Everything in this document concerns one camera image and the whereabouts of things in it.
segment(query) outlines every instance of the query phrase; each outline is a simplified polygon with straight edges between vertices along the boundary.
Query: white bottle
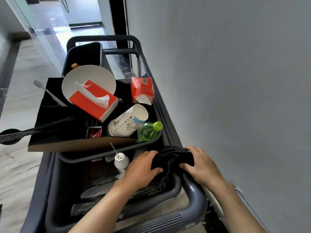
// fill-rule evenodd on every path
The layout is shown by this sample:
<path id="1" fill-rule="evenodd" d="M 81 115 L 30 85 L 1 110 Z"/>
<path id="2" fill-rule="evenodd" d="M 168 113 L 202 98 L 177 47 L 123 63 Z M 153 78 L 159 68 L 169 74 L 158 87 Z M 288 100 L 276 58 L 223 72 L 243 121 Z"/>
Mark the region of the white bottle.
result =
<path id="1" fill-rule="evenodd" d="M 128 164 L 129 160 L 125 154 L 119 152 L 115 155 L 115 166 L 118 169 L 119 173 L 125 172 Z"/>

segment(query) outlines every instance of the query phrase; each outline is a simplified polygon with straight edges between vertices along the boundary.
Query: barcode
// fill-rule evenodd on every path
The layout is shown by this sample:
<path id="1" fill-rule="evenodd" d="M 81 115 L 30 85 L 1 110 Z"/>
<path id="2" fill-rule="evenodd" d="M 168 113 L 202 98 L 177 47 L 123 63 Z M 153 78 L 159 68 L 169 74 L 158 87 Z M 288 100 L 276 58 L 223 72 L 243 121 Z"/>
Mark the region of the barcode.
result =
<path id="1" fill-rule="evenodd" d="M 148 85 L 148 80 L 146 78 L 142 78 L 142 83 Z"/>

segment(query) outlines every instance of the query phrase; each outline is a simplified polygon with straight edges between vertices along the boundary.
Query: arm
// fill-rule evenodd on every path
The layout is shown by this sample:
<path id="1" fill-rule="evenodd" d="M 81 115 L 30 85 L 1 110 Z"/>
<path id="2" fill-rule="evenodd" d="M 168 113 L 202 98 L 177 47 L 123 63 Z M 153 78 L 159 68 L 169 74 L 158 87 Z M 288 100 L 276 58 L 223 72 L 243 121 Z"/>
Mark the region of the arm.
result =
<path id="1" fill-rule="evenodd" d="M 146 187 L 152 179 L 163 172 L 162 168 L 151 170 L 151 162 L 157 151 L 146 151 L 128 166 L 122 179 L 69 232 L 112 232 L 117 219 L 130 197 Z"/>
<path id="2" fill-rule="evenodd" d="M 193 146 L 186 149 L 193 155 L 194 166 L 182 163 L 180 167 L 213 193 L 224 212 L 231 233 L 266 233 L 204 150 Z"/>

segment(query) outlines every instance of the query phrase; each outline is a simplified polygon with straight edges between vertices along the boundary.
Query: green bottle cap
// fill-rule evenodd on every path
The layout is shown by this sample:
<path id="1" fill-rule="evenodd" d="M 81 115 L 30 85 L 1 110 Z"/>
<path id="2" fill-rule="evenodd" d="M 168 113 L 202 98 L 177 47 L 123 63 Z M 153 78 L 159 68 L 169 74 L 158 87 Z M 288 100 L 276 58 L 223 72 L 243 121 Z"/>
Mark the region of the green bottle cap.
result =
<path id="1" fill-rule="evenodd" d="M 153 129 L 159 132 L 163 129 L 163 124 L 160 121 L 157 121 L 153 124 Z"/>

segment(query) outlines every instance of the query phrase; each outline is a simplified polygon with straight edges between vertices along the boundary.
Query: plastic straw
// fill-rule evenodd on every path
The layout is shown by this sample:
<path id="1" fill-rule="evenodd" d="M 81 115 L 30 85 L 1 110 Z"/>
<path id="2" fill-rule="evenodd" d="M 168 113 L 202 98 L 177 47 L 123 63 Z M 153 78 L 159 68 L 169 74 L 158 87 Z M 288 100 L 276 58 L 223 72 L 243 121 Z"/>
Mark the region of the plastic straw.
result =
<path id="1" fill-rule="evenodd" d="M 114 149 L 115 153 L 118 154 L 117 150 L 115 149 L 114 145 L 112 144 L 112 142 L 110 142 L 110 145 L 112 146 L 112 148 Z"/>

